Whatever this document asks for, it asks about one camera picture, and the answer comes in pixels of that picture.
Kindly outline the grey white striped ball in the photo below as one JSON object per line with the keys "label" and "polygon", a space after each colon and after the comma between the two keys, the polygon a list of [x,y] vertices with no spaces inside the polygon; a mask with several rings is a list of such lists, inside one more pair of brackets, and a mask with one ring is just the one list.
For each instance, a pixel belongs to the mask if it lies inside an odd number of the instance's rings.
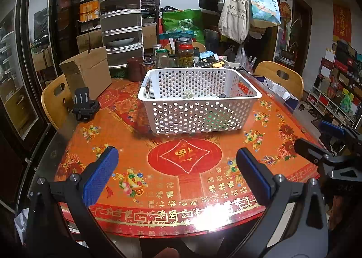
{"label": "grey white striped ball", "polygon": [[193,90],[185,90],[182,93],[182,99],[192,99],[195,97],[195,92]]}

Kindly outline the green snack packet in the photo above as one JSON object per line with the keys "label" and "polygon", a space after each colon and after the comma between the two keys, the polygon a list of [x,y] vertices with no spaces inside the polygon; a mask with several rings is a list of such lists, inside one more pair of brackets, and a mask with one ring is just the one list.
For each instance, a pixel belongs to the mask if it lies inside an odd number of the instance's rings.
{"label": "green snack packet", "polygon": [[217,118],[217,113],[207,114],[204,118],[204,121],[207,125],[213,125]]}

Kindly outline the shelf with boxes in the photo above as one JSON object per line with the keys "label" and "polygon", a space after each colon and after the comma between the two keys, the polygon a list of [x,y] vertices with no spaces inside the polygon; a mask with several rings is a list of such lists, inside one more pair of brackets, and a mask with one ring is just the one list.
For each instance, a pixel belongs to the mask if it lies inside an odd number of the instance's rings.
{"label": "shelf with boxes", "polygon": [[361,54],[340,40],[328,49],[307,96],[310,114],[337,126],[361,121]]}

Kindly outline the right wooden chair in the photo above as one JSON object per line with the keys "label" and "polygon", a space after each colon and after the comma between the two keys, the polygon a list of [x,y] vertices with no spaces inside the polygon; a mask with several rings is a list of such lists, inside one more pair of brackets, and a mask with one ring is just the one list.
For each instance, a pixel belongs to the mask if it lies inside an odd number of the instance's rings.
{"label": "right wooden chair", "polygon": [[255,76],[262,76],[284,87],[297,99],[301,99],[304,91],[303,78],[294,70],[281,64],[263,61],[254,71]]}

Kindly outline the orange red floral tablecloth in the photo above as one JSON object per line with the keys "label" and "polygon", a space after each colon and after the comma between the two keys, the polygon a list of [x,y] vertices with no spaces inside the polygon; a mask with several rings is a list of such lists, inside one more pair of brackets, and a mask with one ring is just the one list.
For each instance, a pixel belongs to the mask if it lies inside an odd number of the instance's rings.
{"label": "orange red floral tablecloth", "polygon": [[186,236],[243,224],[263,212],[235,156],[241,147],[274,174],[305,182],[315,165],[293,150],[308,133],[274,95],[263,92],[241,130],[155,135],[139,83],[115,79],[99,97],[100,111],[79,123],[62,153],[55,180],[81,173],[109,146],[118,166],[90,210],[109,233],[141,237]]}

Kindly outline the black phone stand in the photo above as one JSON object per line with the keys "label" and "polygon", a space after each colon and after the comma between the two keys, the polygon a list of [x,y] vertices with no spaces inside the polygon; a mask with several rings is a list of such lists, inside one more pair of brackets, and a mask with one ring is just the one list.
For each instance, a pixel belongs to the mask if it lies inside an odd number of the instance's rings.
{"label": "black phone stand", "polygon": [[89,88],[76,89],[74,93],[74,106],[72,109],[75,118],[79,122],[89,122],[99,111],[100,104],[96,99],[90,99]]}

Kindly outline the left wooden chair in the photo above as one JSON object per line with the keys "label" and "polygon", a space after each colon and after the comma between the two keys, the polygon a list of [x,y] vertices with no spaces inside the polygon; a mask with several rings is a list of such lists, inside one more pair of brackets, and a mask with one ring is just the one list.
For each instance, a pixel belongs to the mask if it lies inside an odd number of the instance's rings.
{"label": "left wooden chair", "polygon": [[64,74],[54,79],[44,88],[41,103],[49,122],[56,130],[59,130],[74,104]]}

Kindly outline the white perforated plastic basket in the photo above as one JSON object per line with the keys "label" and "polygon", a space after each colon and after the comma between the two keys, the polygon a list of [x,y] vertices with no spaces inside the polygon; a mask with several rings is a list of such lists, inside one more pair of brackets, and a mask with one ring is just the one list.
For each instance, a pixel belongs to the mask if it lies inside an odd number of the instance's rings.
{"label": "white perforated plastic basket", "polygon": [[[185,90],[195,97],[182,99]],[[228,68],[162,68],[149,70],[138,99],[155,134],[190,134],[242,129],[261,92],[239,72]],[[207,114],[217,113],[213,125]]]}

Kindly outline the cardboard box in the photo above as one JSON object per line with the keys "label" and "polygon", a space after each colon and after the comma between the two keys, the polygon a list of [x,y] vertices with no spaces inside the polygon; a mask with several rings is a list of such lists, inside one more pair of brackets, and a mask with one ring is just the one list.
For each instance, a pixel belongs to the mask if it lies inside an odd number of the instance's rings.
{"label": "cardboard box", "polygon": [[76,89],[88,87],[90,99],[97,99],[112,83],[106,47],[79,53],[62,62],[60,68],[73,96]]}

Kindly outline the brown ceramic jar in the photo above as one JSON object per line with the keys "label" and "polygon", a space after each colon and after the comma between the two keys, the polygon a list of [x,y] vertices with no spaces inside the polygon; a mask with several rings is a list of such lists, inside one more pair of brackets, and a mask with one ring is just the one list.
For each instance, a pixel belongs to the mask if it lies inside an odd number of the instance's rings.
{"label": "brown ceramic jar", "polygon": [[141,70],[142,63],[143,63],[142,57],[131,57],[127,60],[129,81],[141,82],[143,80],[142,70]]}

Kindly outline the beige canvas tote bag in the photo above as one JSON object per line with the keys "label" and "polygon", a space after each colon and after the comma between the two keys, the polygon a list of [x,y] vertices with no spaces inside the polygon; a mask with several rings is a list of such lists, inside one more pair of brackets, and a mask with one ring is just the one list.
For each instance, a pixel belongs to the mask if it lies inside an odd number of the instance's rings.
{"label": "beige canvas tote bag", "polygon": [[224,0],[218,22],[218,31],[239,44],[242,44],[250,26],[249,0]]}

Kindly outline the red lid glass jar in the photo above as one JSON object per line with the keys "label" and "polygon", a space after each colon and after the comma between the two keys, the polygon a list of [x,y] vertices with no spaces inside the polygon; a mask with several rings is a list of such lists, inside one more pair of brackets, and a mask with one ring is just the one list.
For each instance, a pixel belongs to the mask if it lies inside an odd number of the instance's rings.
{"label": "red lid glass jar", "polygon": [[193,67],[193,45],[180,44],[178,47],[178,65],[181,68]]}

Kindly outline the green shopping bag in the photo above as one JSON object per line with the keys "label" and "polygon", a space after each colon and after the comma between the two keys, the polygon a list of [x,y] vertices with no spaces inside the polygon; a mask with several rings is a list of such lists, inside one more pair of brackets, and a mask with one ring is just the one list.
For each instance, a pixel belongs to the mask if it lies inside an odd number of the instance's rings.
{"label": "green shopping bag", "polygon": [[162,21],[164,33],[191,33],[196,42],[204,44],[204,27],[200,9],[163,12]]}

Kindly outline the orange box on shelf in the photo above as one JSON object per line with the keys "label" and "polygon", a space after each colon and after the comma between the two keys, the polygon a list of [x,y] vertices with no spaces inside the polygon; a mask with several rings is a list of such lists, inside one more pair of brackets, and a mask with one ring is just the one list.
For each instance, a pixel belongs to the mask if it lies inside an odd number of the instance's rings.
{"label": "orange box on shelf", "polygon": [[80,3],[79,21],[87,22],[99,18],[99,0],[86,0]]}

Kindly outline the red wall banner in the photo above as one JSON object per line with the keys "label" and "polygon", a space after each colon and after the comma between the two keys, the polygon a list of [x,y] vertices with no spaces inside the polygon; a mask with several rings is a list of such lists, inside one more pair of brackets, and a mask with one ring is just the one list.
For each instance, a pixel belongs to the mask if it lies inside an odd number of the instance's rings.
{"label": "red wall banner", "polygon": [[333,41],[352,41],[352,16],[349,7],[333,4]]}

